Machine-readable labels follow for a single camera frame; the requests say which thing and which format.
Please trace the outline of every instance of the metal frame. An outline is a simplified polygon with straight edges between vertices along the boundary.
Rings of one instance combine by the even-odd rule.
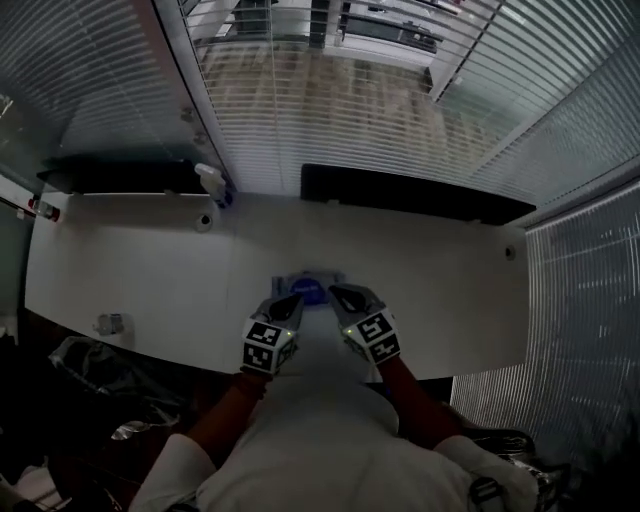
[[[153,12],[154,9],[150,2],[146,0],[133,0],[133,2],[136,4],[136,8],[140,5],[138,14],[141,19],[149,20],[150,14],[147,11],[153,13],[155,27],[162,34],[163,41],[162,43],[157,41],[157,34],[153,34],[155,37],[150,42],[154,49],[160,49],[159,46],[164,46],[163,60],[166,61],[166,57],[169,56],[172,61],[171,66],[164,66],[164,68],[171,67],[172,71],[170,73],[179,77],[182,89],[189,96],[189,104],[190,108],[192,108],[194,120],[197,119],[198,124],[202,126],[202,133],[206,134],[210,140],[218,159],[224,167],[226,179],[231,182],[233,188],[237,189],[235,184],[238,183],[238,175],[226,148],[220,123],[202,80],[200,66],[182,18],[180,5],[176,0],[153,0],[155,5],[155,12]]]

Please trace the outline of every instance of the small white object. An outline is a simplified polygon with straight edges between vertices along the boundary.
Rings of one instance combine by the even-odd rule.
[[[98,323],[93,330],[100,336],[113,336],[122,334],[125,330],[124,319],[119,313],[103,314],[98,317]]]
[[[200,176],[200,184],[214,201],[223,201],[227,182],[222,177],[222,171],[206,164],[197,164],[196,173]]]

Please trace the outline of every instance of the forearm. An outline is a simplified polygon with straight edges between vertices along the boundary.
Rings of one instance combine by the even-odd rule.
[[[399,356],[380,364],[378,371],[412,443],[431,450],[441,441],[461,434],[456,419],[420,387]]]
[[[187,434],[220,467],[247,428],[268,378],[242,375],[222,399]]]

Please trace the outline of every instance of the blue object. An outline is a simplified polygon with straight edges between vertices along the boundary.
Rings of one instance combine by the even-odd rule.
[[[271,297],[299,293],[305,306],[328,304],[327,290],[332,284],[344,282],[344,274],[326,270],[305,271],[271,278]]]
[[[289,291],[302,294],[305,306],[327,303],[327,294],[324,288],[316,279],[311,279],[310,277],[298,279],[291,285]]]

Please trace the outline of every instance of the window blinds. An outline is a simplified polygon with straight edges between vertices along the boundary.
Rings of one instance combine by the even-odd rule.
[[[135,3],[0,3],[0,172],[37,191],[49,157],[200,159]]]
[[[565,107],[563,121],[551,121],[565,135],[577,120],[596,133],[605,106],[619,109],[610,118],[634,125],[635,73],[601,73],[582,92],[612,56],[637,59],[629,41],[640,18],[631,0],[189,4],[184,26],[245,191],[297,195],[301,166],[316,163],[539,205],[638,152],[637,141],[624,139],[589,167],[572,145],[578,135],[557,139],[547,120],[571,102],[587,112],[577,119]],[[608,99],[589,112],[598,96]],[[544,134],[554,148],[541,142]],[[583,135],[592,148],[616,138]],[[523,167],[534,151],[535,163]],[[562,161],[576,159],[571,179],[558,175],[559,152]]]
[[[454,379],[469,420],[522,429],[551,461],[580,464],[637,411],[638,205],[635,184],[527,233],[526,362]]]

